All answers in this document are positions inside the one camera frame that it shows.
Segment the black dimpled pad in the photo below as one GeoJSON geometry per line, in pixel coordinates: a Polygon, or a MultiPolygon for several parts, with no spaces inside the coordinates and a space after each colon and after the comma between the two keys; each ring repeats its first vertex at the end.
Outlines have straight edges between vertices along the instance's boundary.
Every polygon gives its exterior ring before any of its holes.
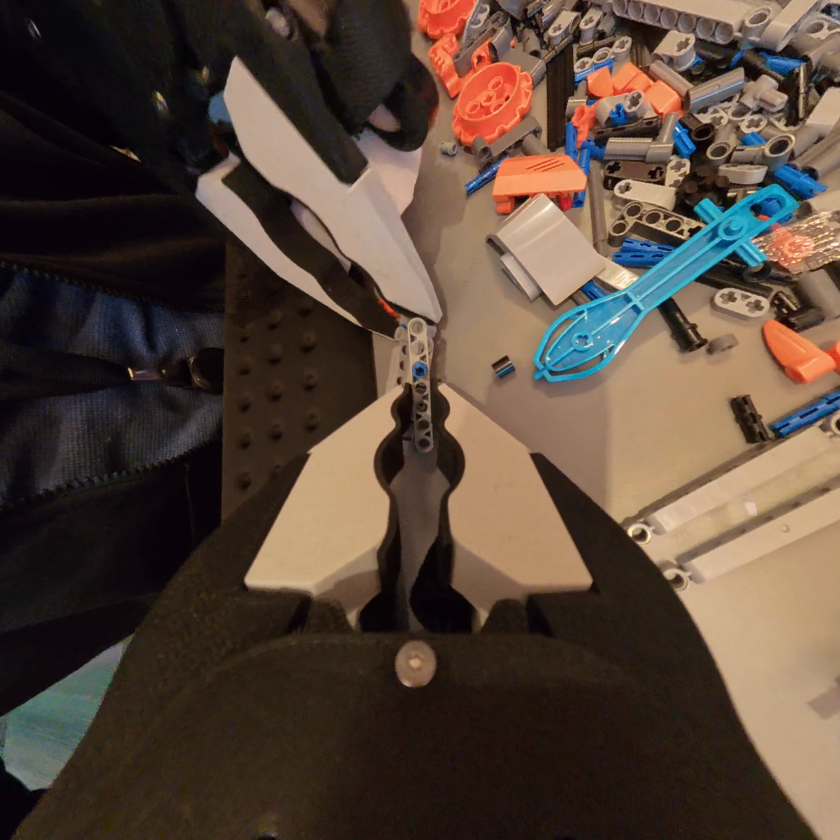
{"type": "Polygon", "coordinates": [[[226,251],[222,516],[377,399],[373,334],[226,251]]]}

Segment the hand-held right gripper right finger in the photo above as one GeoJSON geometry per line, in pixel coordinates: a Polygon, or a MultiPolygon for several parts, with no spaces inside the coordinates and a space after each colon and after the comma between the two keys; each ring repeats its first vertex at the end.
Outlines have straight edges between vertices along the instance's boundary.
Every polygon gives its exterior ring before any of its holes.
{"type": "Polygon", "coordinates": [[[432,419],[447,487],[420,568],[420,624],[479,629],[499,602],[590,590],[528,447],[448,385],[433,387],[432,419]]]}

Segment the black pin connector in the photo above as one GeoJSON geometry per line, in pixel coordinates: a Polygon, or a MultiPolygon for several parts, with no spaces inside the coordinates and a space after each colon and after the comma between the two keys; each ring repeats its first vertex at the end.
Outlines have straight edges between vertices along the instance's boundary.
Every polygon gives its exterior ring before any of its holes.
{"type": "Polygon", "coordinates": [[[737,395],[728,400],[731,413],[749,445],[762,445],[775,439],[756,408],[751,395],[737,395]]]}

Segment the blue shirt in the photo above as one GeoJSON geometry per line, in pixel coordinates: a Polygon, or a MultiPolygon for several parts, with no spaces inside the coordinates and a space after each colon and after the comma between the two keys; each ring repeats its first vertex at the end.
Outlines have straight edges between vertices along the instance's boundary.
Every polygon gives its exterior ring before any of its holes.
{"type": "Polygon", "coordinates": [[[167,466],[215,444],[222,398],[135,381],[220,348],[220,311],[2,266],[2,507],[167,466]]]}

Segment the light blue separator tool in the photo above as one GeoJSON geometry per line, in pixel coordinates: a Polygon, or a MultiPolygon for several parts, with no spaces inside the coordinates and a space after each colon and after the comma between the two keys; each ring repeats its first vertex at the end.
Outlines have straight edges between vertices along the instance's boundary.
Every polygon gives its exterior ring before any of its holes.
{"type": "Polygon", "coordinates": [[[604,369],[650,312],[798,206],[777,184],[724,212],[700,202],[709,218],[699,233],[627,288],[572,308],[548,327],[533,357],[534,380],[572,382],[604,369]]]}

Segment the orange fin piece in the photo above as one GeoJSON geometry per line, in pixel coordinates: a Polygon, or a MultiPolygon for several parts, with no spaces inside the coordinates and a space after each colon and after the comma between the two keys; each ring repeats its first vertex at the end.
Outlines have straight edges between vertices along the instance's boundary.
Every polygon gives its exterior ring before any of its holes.
{"type": "Polygon", "coordinates": [[[839,372],[839,342],[822,350],[775,320],[762,326],[762,336],[767,351],[795,384],[811,384],[825,375],[839,372]]]}

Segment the orange gear wheel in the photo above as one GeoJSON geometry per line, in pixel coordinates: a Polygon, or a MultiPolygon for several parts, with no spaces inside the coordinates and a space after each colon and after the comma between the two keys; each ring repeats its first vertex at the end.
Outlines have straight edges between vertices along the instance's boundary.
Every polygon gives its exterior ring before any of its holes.
{"type": "Polygon", "coordinates": [[[475,1],[420,1],[416,15],[417,29],[437,41],[447,35],[459,36],[465,30],[475,1]]]}
{"type": "Polygon", "coordinates": [[[529,114],[532,92],[531,75],[516,65],[496,62],[478,70],[455,103],[455,139],[464,146],[471,146],[476,138],[495,142],[529,114]]]}

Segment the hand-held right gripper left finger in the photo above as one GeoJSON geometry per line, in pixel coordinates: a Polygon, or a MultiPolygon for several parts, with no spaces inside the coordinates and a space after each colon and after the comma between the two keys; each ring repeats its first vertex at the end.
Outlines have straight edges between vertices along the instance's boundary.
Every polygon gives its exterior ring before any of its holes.
{"type": "Polygon", "coordinates": [[[391,483],[410,424],[411,393],[398,386],[309,451],[245,576],[251,591],[338,602],[365,631],[397,628],[401,540],[391,483]]]}

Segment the long blue pin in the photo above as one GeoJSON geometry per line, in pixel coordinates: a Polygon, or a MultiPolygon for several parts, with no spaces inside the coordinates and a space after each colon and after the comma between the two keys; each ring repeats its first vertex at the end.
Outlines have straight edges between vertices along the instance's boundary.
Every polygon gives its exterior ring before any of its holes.
{"type": "Polygon", "coordinates": [[[839,411],[839,389],[824,394],[793,413],[769,424],[776,438],[787,438],[839,411]]]}

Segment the grey curved panel piece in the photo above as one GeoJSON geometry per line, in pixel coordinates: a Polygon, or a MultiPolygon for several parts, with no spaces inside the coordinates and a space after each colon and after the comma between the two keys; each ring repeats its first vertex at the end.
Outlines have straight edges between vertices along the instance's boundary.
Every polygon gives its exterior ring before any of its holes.
{"type": "Polygon", "coordinates": [[[554,307],[606,267],[605,258],[543,194],[529,198],[486,242],[507,277],[530,301],[546,298],[554,307]]]}

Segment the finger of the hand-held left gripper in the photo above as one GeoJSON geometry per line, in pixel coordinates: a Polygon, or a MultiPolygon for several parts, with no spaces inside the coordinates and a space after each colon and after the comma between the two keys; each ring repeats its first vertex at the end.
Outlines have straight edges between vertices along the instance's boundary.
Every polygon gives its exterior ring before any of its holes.
{"type": "Polygon", "coordinates": [[[244,61],[233,59],[224,102],[245,160],[325,227],[339,252],[362,268],[383,298],[430,322],[442,309],[434,285],[378,171],[326,112],[336,139],[316,150],[244,61]]]}
{"type": "Polygon", "coordinates": [[[373,279],[340,252],[330,234],[313,234],[248,162],[229,157],[202,174],[196,198],[279,278],[372,333],[394,336],[398,317],[382,305],[373,279]]]}

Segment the pile of building pieces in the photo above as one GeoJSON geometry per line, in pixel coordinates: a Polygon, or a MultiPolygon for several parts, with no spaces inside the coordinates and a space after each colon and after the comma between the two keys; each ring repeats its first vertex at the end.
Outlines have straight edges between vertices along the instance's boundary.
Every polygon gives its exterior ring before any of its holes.
{"type": "Polygon", "coordinates": [[[465,30],[429,40],[455,103],[491,63],[533,80],[531,110],[468,153],[472,196],[500,163],[566,154],[588,175],[563,211],[605,268],[569,298],[631,285],[771,184],[792,214],[700,278],[718,308],[771,307],[795,329],[838,317],[838,2],[476,2],[465,30]]]}

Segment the black axle connector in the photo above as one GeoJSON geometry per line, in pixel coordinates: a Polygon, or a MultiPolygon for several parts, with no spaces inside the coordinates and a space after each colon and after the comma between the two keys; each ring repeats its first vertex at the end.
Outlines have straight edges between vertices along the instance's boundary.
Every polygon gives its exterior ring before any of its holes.
{"type": "Polygon", "coordinates": [[[697,352],[708,345],[708,339],[701,335],[697,325],[687,318],[674,299],[663,301],[658,306],[658,312],[681,353],[697,352]]]}

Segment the orange panel piece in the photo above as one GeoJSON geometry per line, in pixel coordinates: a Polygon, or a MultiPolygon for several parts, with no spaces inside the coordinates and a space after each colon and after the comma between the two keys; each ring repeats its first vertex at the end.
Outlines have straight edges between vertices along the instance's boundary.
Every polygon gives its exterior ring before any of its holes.
{"type": "Polygon", "coordinates": [[[545,195],[568,211],[587,181],[588,175],[566,154],[523,155],[500,163],[492,199],[498,215],[512,214],[518,201],[538,195],[545,195]]]}

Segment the grey perforated thin beam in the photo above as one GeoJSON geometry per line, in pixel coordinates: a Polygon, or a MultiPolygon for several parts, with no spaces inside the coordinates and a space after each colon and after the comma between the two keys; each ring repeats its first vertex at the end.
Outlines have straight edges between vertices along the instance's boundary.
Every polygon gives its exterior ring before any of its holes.
{"type": "Polygon", "coordinates": [[[413,397],[413,440],[416,450],[428,454],[434,449],[434,426],[432,418],[432,372],[434,361],[434,336],[423,318],[411,318],[407,322],[411,336],[410,356],[413,363],[427,364],[428,375],[411,384],[413,397]]]}

